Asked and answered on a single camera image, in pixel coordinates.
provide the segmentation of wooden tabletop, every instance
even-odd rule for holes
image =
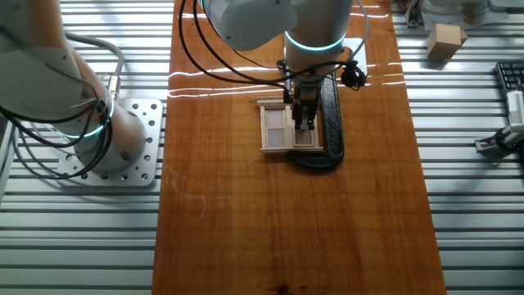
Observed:
[[[183,28],[196,60],[234,77],[205,50],[192,3]],[[346,157],[333,171],[261,156],[255,98],[268,86],[204,76],[184,55],[175,2],[153,295],[445,294],[390,1],[366,0],[369,86],[339,87]],[[348,37],[364,34],[354,4]],[[201,15],[210,44],[249,75]],[[283,40],[246,56],[272,67]]]

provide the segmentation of miniature wooden window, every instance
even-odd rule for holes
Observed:
[[[317,121],[315,130],[295,130],[291,116],[291,105],[282,98],[257,98],[260,107],[260,127],[262,133],[262,153],[287,151],[321,152],[318,145]]]

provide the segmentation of black cable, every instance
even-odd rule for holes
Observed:
[[[102,100],[98,99],[97,100],[97,103],[94,103],[93,104],[93,107],[91,109],[91,111],[89,112],[89,115],[88,115],[88,118],[86,120],[86,124],[84,126],[84,129],[82,130],[82,133],[80,134],[80,136],[73,140],[73,141],[70,141],[68,143],[64,143],[64,144],[59,144],[59,143],[53,143],[53,142],[50,142],[46,139],[43,139],[41,137],[39,137],[37,134],[34,134],[32,131],[30,131],[29,129],[27,129],[25,126],[23,126],[17,119],[9,116],[3,108],[0,108],[0,114],[4,115],[14,126],[16,126],[16,128],[18,129],[21,129],[22,131],[24,131],[25,134],[29,135],[32,139],[42,143],[42,144],[45,144],[45,145],[48,145],[50,147],[54,147],[54,148],[69,148],[69,147],[72,147],[78,143],[80,143],[85,135],[87,134],[88,130],[89,130],[89,126],[90,126],[90,123],[91,123],[91,119],[93,118],[93,113],[95,111],[95,109],[97,108],[98,105],[100,105],[100,102],[102,102]]]
[[[254,64],[254,65],[257,65],[259,67],[263,67],[263,68],[266,68],[266,69],[278,69],[277,67],[271,67],[271,66],[262,66],[260,63],[256,62],[256,61],[253,61],[252,59],[250,58],[247,58],[247,57],[244,57],[242,54],[240,54],[238,51],[236,51],[235,49],[233,49],[233,52],[235,52],[239,57],[245,59],[246,61],[249,61],[250,63]]]
[[[365,8],[364,6],[362,5],[361,1],[360,0],[357,0],[357,3],[359,4],[361,10],[363,11],[363,14],[364,14],[364,19],[366,21],[366,32],[364,34],[364,37],[362,39],[362,42],[360,43],[360,45],[355,49],[354,52],[352,52],[350,54],[350,57],[345,60],[345,61],[326,61],[326,62],[322,62],[322,63],[319,63],[317,65],[313,65],[313,66],[310,66],[308,68],[305,68],[303,70],[300,70],[298,72],[295,72],[295,73],[291,73],[291,75],[288,75],[288,76],[285,76],[281,79],[271,79],[271,80],[265,80],[265,79],[258,79],[262,84],[275,84],[275,83],[279,83],[279,82],[284,82],[286,80],[289,80],[289,79],[294,79],[300,75],[303,75],[303,74],[309,74],[309,75],[314,75],[314,71],[317,70],[318,68],[320,67],[324,67],[324,66],[338,66],[336,69],[334,69],[333,71],[336,71],[336,70],[339,70],[341,67],[343,66],[348,66],[349,62],[351,62],[353,60],[353,57],[355,57],[355,55],[359,52],[359,50],[363,47],[365,41],[367,40],[368,38],[368,34],[369,34],[369,18],[368,18],[368,14],[367,12],[365,11]],[[211,75],[209,72],[207,72],[206,70],[204,70],[191,56],[191,54],[189,54],[188,52],[188,49],[187,47],[185,46],[185,41],[183,39],[183,31],[182,31],[182,16],[183,16],[183,9],[185,8],[185,5],[186,5],[186,0],[182,0],[182,3],[180,5],[180,12],[178,14],[178,34],[180,35],[180,40],[181,40],[181,43],[183,44],[183,49],[184,49],[184,52],[186,53],[187,57],[189,57],[190,61],[192,62],[192,64],[197,68],[199,69],[200,71],[204,72],[204,74],[208,75],[208,76],[211,76],[213,78],[216,78],[216,79],[220,79],[222,81],[226,81],[226,82],[233,82],[233,83],[243,83],[243,84],[249,84],[248,81],[239,81],[239,80],[232,80],[232,79],[227,79],[227,78],[224,78],[224,77],[220,77],[220,76],[217,76],[217,75]],[[196,19],[196,24],[198,22],[198,18],[197,18],[197,14],[195,13],[195,6],[196,4],[193,3],[193,17]]]
[[[50,172],[50,173],[54,174],[55,176],[52,176],[52,175],[41,175],[38,172],[36,172],[35,170],[33,170],[31,167],[29,167],[29,165],[27,165],[27,163],[25,162],[24,158],[20,154],[20,150],[18,149],[18,147],[16,145],[16,137],[14,135],[12,135],[12,138],[11,138],[12,146],[13,146],[13,148],[15,150],[15,154],[18,157],[20,163],[22,163],[22,165],[27,170],[29,170],[29,172],[31,172],[34,175],[37,175],[39,178],[41,178],[41,179],[54,179],[54,180],[71,179],[73,177],[81,176],[81,175],[83,175],[85,173],[88,173],[94,166],[96,166],[102,160],[102,158],[106,155],[107,151],[109,150],[109,147],[111,145],[111,140],[113,138],[113,127],[112,127],[112,124],[111,124],[111,118],[109,117],[109,114],[107,113],[107,111],[106,111],[106,118],[104,118],[104,119],[107,120],[107,124],[106,124],[106,128],[104,128],[101,131],[101,132],[103,132],[103,135],[104,135],[104,142],[103,142],[103,144],[100,145],[100,148],[98,149],[97,154],[94,156],[94,158],[91,160],[91,162],[89,164],[87,164],[82,170],[79,170],[78,172],[76,172],[76,173],[74,173],[72,175],[66,175],[66,174],[58,173],[58,172],[50,169],[49,167],[45,166],[31,152],[29,146],[27,145],[27,142],[25,141],[25,136],[23,135],[23,133],[20,130],[19,130],[19,133],[20,133],[20,138],[22,140],[22,143],[23,143],[25,149],[27,150],[27,152],[29,153],[29,155],[31,156],[31,158],[33,159],[33,161],[35,161],[39,166],[44,168],[47,172]]]
[[[218,80],[221,80],[221,81],[224,81],[224,82],[229,82],[229,83],[239,83],[239,84],[256,84],[256,83],[253,83],[252,81],[246,81],[246,80],[239,80],[239,79],[230,79],[230,78],[225,78],[225,77],[222,77],[222,76],[219,76],[219,75],[215,75],[213,73],[210,73],[208,72],[206,69],[204,69],[200,64],[198,64],[197,61],[195,61],[195,59],[193,58],[193,56],[191,55],[191,53],[189,52],[189,50],[187,49],[187,44],[186,44],[186,41],[185,41],[185,38],[183,36],[183,9],[185,8],[186,6],[186,2],[187,0],[182,0],[182,2],[180,3],[180,12],[178,14],[178,36],[179,36],[179,39],[180,39],[180,43],[182,44],[182,50],[184,51],[184,53],[186,54],[187,58],[189,58],[189,61],[199,70],[201,71],[202,73],[204,73],[205,75],[208,75],[209,77],[211,78],[215,78],[215,79],[218,79]]]
[[[271,79],[271,80],[259,79],[259,81],[260,81],[259,83],[255,83],[253,81],[229,79],[229,78],[224,78],[224,77],[219,76],[219,75],[214,75],[214,74],[208,72],[202,66],[200,66],[197,63],[197,61],[195,61],[195,59],[192,57],[191,53],[187,49],[187,45],[186,45],[185,39],[183,37],[183,22],[182,22],[182,20],[183,20],[183,10],[184,10],[184,8],[186,6],[186,2],[187,2],[187,0],[182,0],[182,3],[180,4],[180,12],[178,14],[178,35],[180,37],[180,43],[182,44],[182,48],[184,50],[184,53],[189,58],[191,63],[198,70],[200,70],[204,74],[208,75],[209,77],[212,77],[212,78],[215,78],[215,79],[219,79],[219,80],[222,80],[224,82],[239,83],[239,84],[276,84],[276,83],[279,83],[279,82],[284,82],[284,81],[289,80],[289,79],[294,79],[294,78],[296,78],[296,77],[298,77],[300,75],[303,75],[303,74],[311,74],[311,72],[313,72],[314,70],[316,70],[316,69],[318,69],[320,67],[323,67],[323,66],[345,66],[347,64],[347,61],[326,61],[326,62],[319,63],[319,64],[314,65],[314,66],[310,66],[310,67],[308,67],[306,69],[303,69],[303,70],[300,70],[300,71],[298,71],[296,73],[291,73],[290,75],[288,75],[286,77],[283,77],[283,78],[280,78],[280,79]]]
[[[200,23],[198,21],[198,10],[197,10],[197,4],[198,4],[198,1],[197,0],[193,0],[193,20],[195,21],[195,27],[196,27],[196,31],[198,32],[198,35],[200,36],[200,39],[201,41],[204,43],[204,46],[206,46],[207,50],[218,60],[220,61],[220,63],[222,65],[224,65],[225,67],[227,67],[230,71],[232,71],[233,73],[241,76],[242,78],[244,79],[248,79],[250,81],[253,81],[255,82],[256,84],[267,84],[269,86],[274,86],[274,87],[279,87],[279,88],[282,88],[284,91],[287,91],[287,88],[283,85],[280,85],[280,84],[276,84],[276,83],[267,83],[265,80],[263,79],[257,79],[257,78],[254,78],[254,77],[251,77],[249,75],[246,75],[244,73],[242,73],[241,71],[238,71],[236,70],[235,68],[233,68],[232,66],[230,66],[222,57],[220,57],[220,55],[211,47],[211,45],[207,42],[206,40],[206,37],[204,36],[204,34],[202,33],[202,30],[201,30],[201,27],[200,27]]]

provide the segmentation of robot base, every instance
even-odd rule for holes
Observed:
[[[57,183],[64,188],[89,187],[146,187],[153,183],[156,175],[156,158],[160,143],[160,128],[164,105],[157,99],[120,99],[119,104],[135,113],[143,122],[147,132],[147,142],[138,159],[128,168],[106,174],[89,171],[87,174]],[[84,168],[77,157],[63,155],[58,161],[57,172],[68,173]]]

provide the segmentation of metal slatted surface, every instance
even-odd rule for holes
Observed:
[[[123,49],[123,99],[165,102],[172,2],[65,0],[64,24]],[[507,123],[491,70],[524,59],[524,16],[469,31],[444,66],[426,59],[422,27],[406,29],[399,11],[393,18],[449,294],[523,294],[522,167],[516,157],[486,160],[472,141]],[[110,52],[74,46],[97,73],[113,71]],[[56,166],[52,149],[32,143]],[[78,194],[15,161],[0,210],[0,295],[150,294],[160,159],[157,166],[150,191]]]

